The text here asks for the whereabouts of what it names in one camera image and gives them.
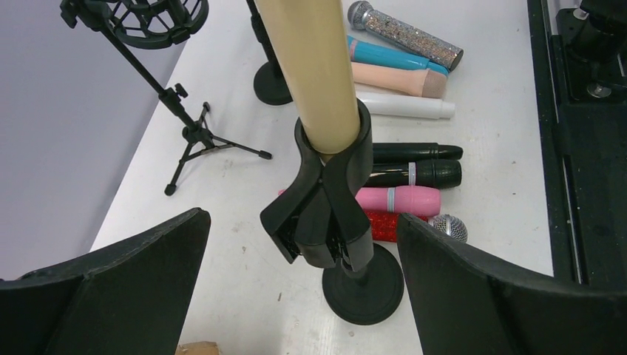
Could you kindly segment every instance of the silver microphone mesh head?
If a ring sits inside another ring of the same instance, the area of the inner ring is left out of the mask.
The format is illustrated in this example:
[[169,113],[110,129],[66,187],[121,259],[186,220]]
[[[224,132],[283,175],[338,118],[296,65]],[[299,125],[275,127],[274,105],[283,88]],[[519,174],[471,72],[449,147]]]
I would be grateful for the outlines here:
[[355,30],[365,30],[363,18],[364,14],[368,10],[372,10],[373,7],[368,1],[355,1],[348,8],[348,23]]
[[462,243],[468,240],[468,230],[464,222],[450,214],[440,214],[439,216],[430,218],[429,224]]

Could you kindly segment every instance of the black metal frame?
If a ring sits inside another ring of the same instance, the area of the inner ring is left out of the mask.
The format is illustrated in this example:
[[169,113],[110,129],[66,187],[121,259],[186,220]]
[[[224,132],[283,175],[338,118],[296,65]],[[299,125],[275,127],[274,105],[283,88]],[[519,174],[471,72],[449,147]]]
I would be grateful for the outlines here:
[[[145,50],[158,50],[170,47],[172,44],[183,43],[189,39],[190,35],[200,30],[209,15],[209,3],[204,0],[195,1],[191,11],[186,11],[189,0],[160,0],[153,4],[148,3],[147,0],[136,0],[136,3],[128,0],[120,1],[110,12],[113,33],[125,44]],[[163,13],[167,13],[174,20],[174,24],[168,25],[161,16]],[[139,27],[124,24],[124,20],[129,15],[138,20]],[[165,31],[151,30],[155,19]]]
[[[566,40],[552,34],[546,0],[527,3],[555,277],[624,289],[627,229],[620,216],[627,215],[627,190],[609,182],[627,169],[620,159],[627,159],[620,120],[627,121],[627,103],[622,94],[578,98],[574,87],[589,73],[569,71]],[[561,33],[573,30],[561,26]]]

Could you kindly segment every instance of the black round base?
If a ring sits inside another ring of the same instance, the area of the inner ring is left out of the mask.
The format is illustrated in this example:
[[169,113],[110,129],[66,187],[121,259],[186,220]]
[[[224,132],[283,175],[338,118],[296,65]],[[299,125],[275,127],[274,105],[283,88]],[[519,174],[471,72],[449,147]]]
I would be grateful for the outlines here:
[[358,325],[371,325],[387,319],[403,297],[403,271],[396,258],[375,244],[367,265],[367,282],[358,284],[338,264],[322,273],[322,290],[327,303],[340,318]]
[[292,95],[281,76],[277,78],[272,70],[270,62],[263,64],[253,81],[253,88],[257,98],[264,104],[279,106],[292,102]]

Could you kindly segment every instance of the microphone clip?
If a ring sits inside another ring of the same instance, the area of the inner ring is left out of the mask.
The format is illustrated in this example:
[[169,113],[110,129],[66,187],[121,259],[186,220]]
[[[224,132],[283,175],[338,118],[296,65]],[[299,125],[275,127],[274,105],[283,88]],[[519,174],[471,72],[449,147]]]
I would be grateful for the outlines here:
[[301,164],[294,182],[261,212],[261,223],[285,259],[302,255],[312,266],[353,271],[373,257],[370,221],[355,199],[373,166],[370,113],[357,100],[361,128],[356,140],[324,165],[300,119],[294,137]]

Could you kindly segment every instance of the white microphone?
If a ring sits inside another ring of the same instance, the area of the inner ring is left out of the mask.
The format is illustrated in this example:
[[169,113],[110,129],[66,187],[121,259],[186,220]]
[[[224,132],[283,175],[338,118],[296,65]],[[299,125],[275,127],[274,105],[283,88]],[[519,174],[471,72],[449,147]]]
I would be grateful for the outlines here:
[[365,91],[358,91],[357,98],[366,105],[370,114],[373,115],[429,118],[432,120],[455,116],[455,104],[438,98],[417,98]]

